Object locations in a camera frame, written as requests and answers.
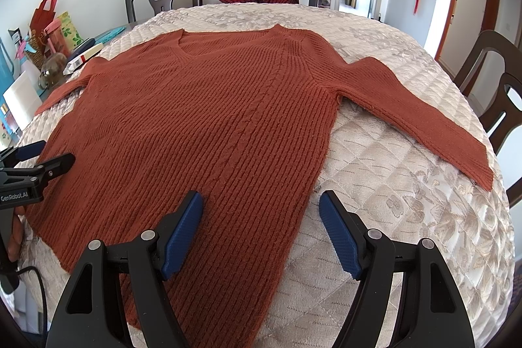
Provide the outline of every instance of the green leaf patterned bag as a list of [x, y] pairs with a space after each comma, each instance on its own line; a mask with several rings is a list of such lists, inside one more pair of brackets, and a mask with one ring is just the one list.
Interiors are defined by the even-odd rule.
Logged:
[[77, 46], [82, 44], [83, 39], [78, 34], [78, 31], [72, 23], [67, 11], [62, 15], [59, 15], [57, 18], [62, 22], [62, 33], [64, 35], [65, 43], [72, 52]]

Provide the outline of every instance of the pink bottle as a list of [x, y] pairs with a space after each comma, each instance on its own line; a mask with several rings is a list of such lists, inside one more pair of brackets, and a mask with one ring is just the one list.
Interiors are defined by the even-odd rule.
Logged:
[[62, 22], [55, 19], [51, 24], [45, 28], [45, 33], [49, 37], [49, 48], [53, 53], [63, 53], [65, 57], [69, 57], [71, 51], [65, 43], [65, 38], [62, 33]]

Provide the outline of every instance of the blue container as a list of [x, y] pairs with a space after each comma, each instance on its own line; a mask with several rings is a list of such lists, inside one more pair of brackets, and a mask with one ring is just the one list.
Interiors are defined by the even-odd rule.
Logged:
[[[13, 74], [15, 72], [15, 66], [12, 63], [11, 58], [9, 57], [9, 54], [7, 53], [7, 50], [5, 49], [4, 43], [2, 42], [2, 39], [0, 38], [0, 107], [5, 104], [4, 99], [4, 93], [11, 84], [15, 82], [15, 78], [13, 77]], [[9, 134], [12, 134], [12, 130], [7, 125], [7, 121], [5, 119], [5, 114], [0, 109], [0, 118], [2, 119], [2, 123], [4, 123], [4, 127], [6, 128], [7, 132]]]

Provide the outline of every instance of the blue gripper pad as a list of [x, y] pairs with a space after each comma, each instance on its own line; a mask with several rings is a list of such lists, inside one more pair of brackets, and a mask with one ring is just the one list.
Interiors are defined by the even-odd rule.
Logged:
[[31, 143], [30, 145], [20, 146], [16, 151], [16, 159], [18, 161], [27, 161], [40, 155], [45, 147], [45, 140]]
[[330, 236], [343, 270], [350, 273], [355, 280], [358, 280], [362, 274], [362, 267], [359, 264], [356, 241], [348, 231], [327, 193], [323, 193], [319, 199], [319, 215], [323, 220], [328, 236]]
[[203, 198], [196, 192], [165, 246], [165, 261], [161, 268], [165, 280], [181, 270], [202, 214]]

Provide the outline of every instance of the rust-colored sweater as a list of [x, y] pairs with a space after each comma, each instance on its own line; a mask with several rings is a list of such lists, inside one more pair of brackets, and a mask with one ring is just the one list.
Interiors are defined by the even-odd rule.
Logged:
[[[89, 241], [154, 228], [184, 194], [205, 208], [181, 272], [167, 282], [193, 348], [251, 346], [328, 150], [341, 96], [412, 135], [490, 190], [484, 145], [422, 102], [374, 58], [346, 64], [318, 34], [179, 30], [106, 61], [40, 110], [86, 86], [41, 155], [76, 155], [27, 211], [71, 272]], [[130, 285], [127, 319], [137, 324]]]

